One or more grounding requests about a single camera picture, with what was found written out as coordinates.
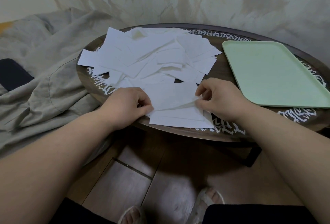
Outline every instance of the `light green tray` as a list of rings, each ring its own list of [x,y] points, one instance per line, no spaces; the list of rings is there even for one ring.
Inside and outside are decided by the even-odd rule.
[[[225,41],[243,95],[262,106],[330,108],[330,92],[281,43]]]

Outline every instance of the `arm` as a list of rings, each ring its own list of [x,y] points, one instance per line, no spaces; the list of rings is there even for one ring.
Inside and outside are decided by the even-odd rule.
[[[330,139],[248,101],[237,87],[204,80],[196,91],[198,107],[240,124],[319,223],[330,222]]]
[[[99,110],[0,160],[0,223],[47,223],[89,154],[151,110],[142,89],[118,89]]]

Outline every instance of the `table top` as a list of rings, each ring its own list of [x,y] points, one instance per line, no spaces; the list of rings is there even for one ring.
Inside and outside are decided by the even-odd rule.
[[[208,38],[210,43],[217,47],[218,50],[223,52],[222,43],[227,40],[236,41],[275,41],[271,38],[260,36],[257,34],[224,28],[219,26],[209,26],[201,24],[186,24],[186,23],[163,23],[163,24],[148,24],[135,27],[144,28],[182,28],[187,29],[191,34],[203,35],[204,38]],[[131,28],[122,29],[123,32],[130,30]],[[93,42],[89,43],[85,49],[89,51],[97,51],[103,44],[106,35],[103,35]],[[312,57],[311,55],[296,49],[292,46],[284,44],[295,56],[303,63],[303,65],[317,78],[317,80],[329,90],[328,83],[330,81],[330,69],[321,61]],[[84,67],[77,65],[76,67],[80,81],[85,86],[87,91],[97,100],[100,104],[103,104],[105,100],[111,95],[114,88],[104,83],[109,77],[108,74],[102,74],[98,76],[92,76],[92,67]],[[225,54],[217,55],[217,61],[208,75],[204,76],[204,79],[215,77],[223,80],[229,80],[237,85],[233,72],[229,66],[228,60]],[[268,109],[283,115],[294,122],[297,122],[311,130],[318,131],[330,124],[330,109],[305,109],[305,108],[277,108],[267,107]],[[167,127],[161,125],[149,124],[149,118],[144,116],[138,119],[134,125],[145,129],[157,129],[166,131],[172,134],[178,134],[187,137],[199,138],[211,141],[232,141],[233,138],[249,138],[248,133],[238,124],[233,122],[227,122],[213,117],[213,124],[215,130],[209,129],[189,129],[178,127]]]

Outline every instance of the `gray cloth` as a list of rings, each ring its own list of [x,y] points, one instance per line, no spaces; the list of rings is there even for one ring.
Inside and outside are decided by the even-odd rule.
[[[0,59],[14,59],[35,77],[10,92],[0,85],[0,157],[99,105],[81,84],[76,63],[109,26],[126,27],[103,12],[72,8],[28,16],[0,36]]]

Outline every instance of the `white slipper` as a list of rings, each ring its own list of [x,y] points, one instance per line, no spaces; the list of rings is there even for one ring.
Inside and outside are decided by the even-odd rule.
[[[194,207],[192,208],[192,211],[188,217],[186,224],[201,224],[203,222],[206,209],[204,209],[203,207],[200,206],[201,201],[204,201],[208,207],[210,205],[214,205],[214,202],[212,201],[212,199],[206,194],[206,191],[208,189],[209,189],[209,187],[203,188],[200,191],[200,193],[198,194]],[[225,201],[224,201],[221,193],[219,193],[218,190],[216,190],[216,192],[219,195],[219,197],[221,198],[222,204],[224,205]]]
[[[136,221],[133,222],[133,224],[146,224],[146,215],[144,214],[144,211],[139,206],[131,206],[130,208],[126,209],[126,211],[122,214],[120,217],[118,224],[122,224],[124,216],[132,209],[135,208],[140,213],[140,218],[138,218]]]

